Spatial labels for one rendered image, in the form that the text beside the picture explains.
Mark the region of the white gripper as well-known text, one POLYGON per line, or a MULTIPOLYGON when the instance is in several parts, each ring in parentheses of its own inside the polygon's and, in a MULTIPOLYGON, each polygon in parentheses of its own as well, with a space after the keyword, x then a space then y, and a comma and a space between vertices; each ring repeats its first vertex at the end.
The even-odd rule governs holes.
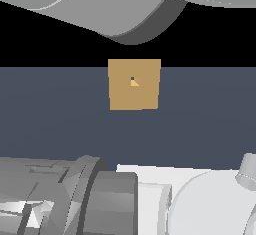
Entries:
POLYGON ((256 154, 237 170, 117 170, 138 175, 138 235, 256 235, 256 154))

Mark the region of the tan box with hole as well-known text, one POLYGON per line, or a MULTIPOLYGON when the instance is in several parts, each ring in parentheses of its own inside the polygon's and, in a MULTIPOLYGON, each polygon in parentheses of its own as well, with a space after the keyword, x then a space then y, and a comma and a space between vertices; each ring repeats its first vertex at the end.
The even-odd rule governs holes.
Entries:
POLYGON ((110 109, 157 109, 160 70, 160 59, 109 59, 110 109))

